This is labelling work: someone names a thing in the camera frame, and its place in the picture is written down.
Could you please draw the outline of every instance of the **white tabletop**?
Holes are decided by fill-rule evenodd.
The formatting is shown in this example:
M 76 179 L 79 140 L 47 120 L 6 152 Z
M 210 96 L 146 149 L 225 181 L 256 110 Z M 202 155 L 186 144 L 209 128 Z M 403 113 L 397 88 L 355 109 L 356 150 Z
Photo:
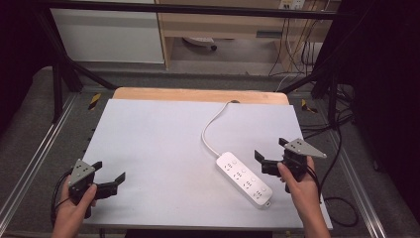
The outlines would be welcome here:
M 201 131 L 222 108 L 217 102 L 111 99 L 83 161 L 103 162 L 95 182 L 126 172 L 118 194 L 99 200 L 85 224 L 119 228 L 281 229 L 302 223 L 278 178 L 261 173 L 258 150 L 280 160 L 278 138 L 302 138 L 292 106 L 229 104 L 207 129 L 207 142 L 232 152 L 273 190 L 256 209 L 217 170 Z M 325 205 L 328 228 L 332 224 Z

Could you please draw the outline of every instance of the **gray carpet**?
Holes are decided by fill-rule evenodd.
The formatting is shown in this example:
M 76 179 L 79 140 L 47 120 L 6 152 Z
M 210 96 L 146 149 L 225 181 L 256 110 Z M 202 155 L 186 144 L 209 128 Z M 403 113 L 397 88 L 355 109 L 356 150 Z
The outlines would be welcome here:
M 102 76 L 122 86 L 253 89 L 261 91 L 276 90 L 280 81 L 278 77 L 173 75 L 168 73 L 102 73 Z M 87 88 L 95 86 L 89 80 L 85 79 L 83 81 L 88 84 Z M 18 181 L 20 174 L 24 171 L 50 126 L 53 118 L 51 89 L 51 74 L 47 71 L 38 73 L 21 110 L 15 115 L 8 130 L 1 135 L 0 187 L 2 193 L 0 201 L 2 204 L 12 191 L 14 184 Z M 308 89 L 310 89 L 310 85 L 302 87 L 299 92 L 305 92 Z M 78 95 L 66 123 L 58 134 L 35 180 L 9 224 L 8 231 L 51 232 L 49 212 L 53 186 L 59 176 L 68 170 L 76 159 L 83 157 L 83 150 L 89 144 L 88 138 L 94 133 L 92 129 L 96 127 L 106 101 L 113 93 L 112 91 L 103 92 L 96 108 L 93 111 L 89 111 L 87 107 L 94 92 L 95 90 L 88 90 Z M 300 97 L 302 95 L 299 93 L 289 95 L 290 103 L 295 106 L 299 123 L 322 124 L 323 121 L 319 113 L 301 110 Z M 307 99 L 309 106 L 315 106 L 312 100 Z M 342 131 L 344 146 L 367 189 L 368 196 L 386 233 L 393 237 L 420 237 L 418 223 L 414 220 L 387 174 L 373 170 L 371 158 L 357 126 L 348 124 L 343 127 Z M 330 158 L 335 155 L 328 133 L 311 138 L 308 142 L 325 152 Z M 320 178 L 326 172 L 330 163 L 331 160 L 316 161 L 316 170 Z M 335 165 L 329 175 L 323 194 L 324 197 L 343 197 L 354 206 L 357 206 L 339 163 Z M 351 209 L 343 203 L 332 202 L 327 208 L 330 215 L 342 222 L 351 222 L 354 219 Z M 334 223 L 333 225 L 334 230 L 331 233 L 335 237 L 369 237 L 362 217 L 360 217 L 360 222 L 356 227 L 347 228 Z M 81 232 L 97 233 L 97 229 L 83 227 Z M 124 230 L 112 230 L 109 232 L 122 233 Z M 278 234 L 285 234 L 285 231 L 279 231 Z

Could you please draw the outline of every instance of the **human hand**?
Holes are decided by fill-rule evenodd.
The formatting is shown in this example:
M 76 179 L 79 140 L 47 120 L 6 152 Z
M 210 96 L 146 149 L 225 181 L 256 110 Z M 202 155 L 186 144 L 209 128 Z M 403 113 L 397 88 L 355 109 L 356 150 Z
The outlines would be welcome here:
M 314 162 L 307 157 L 308 166 L 315 171 Z M 330 237 L 327 225 L 319 204 L 318 187 L 314 179 L 305 174 L 301 182 L 296 181 L 293 174 L 283 163 L 278 163 L 282 181 L 290 189 L 291 198 L 305 228 L 305 237 Z
M 68 199 L 68 182 L 70 177 L 67 177 L 61 191 L 61 201 Z M 95 198 L 97 186 L 93 184 L 83 195 L 80 202 L 75 205 L 70 199 L 63 202 L 58 207 L 58 215 L 56 217 L 52 238 L 69 238 L 76 237 L 81 223 L 84 219 L 84 214 L 90 205 L 95 205 Z

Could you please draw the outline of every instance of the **white power strip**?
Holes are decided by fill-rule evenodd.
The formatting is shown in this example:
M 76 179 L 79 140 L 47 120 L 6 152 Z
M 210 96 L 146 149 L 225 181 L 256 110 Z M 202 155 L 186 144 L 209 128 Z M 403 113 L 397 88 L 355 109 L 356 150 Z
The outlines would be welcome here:
M 223 153 L 216 161 L 220 173 L 242 193 L 253 206 L 262 209 L 270 206 L 272 190 L 232 153 Z

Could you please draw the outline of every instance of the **hand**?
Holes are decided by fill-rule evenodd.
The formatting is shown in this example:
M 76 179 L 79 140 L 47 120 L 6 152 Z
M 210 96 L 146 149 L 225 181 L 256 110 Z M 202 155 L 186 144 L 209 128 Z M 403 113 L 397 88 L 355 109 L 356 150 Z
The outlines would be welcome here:
M 315 171 L 311 157 L 307 157 L 307 163 Z M 294 206 L 303 222 L 305 237 L 330 237 L 319 205 L 318 187 L 313 178 L 305 174 L 302 181 L 298 182 L 283 163 L 278 163 L 277 166 L 282 181 L 285 181 L 290 189 Z
M 62 186 L 61 199 L 65 200 L 69 198 L 68 194 L 68 182 L 70 177 L 67 177 L 64 185 Z M 93 184 L 83 195 L 80 202 L 77 205 L 69 199 L 63 202 L 58 207 L 58 215 L 56 217 L 54 229 L 52 232 L 52 238 L 69 238 L 76 237 L 81 223 L 84 219 L 84 213 L 87 208 L 92 204 L 95 205 L 95 198 L 97 186 Z

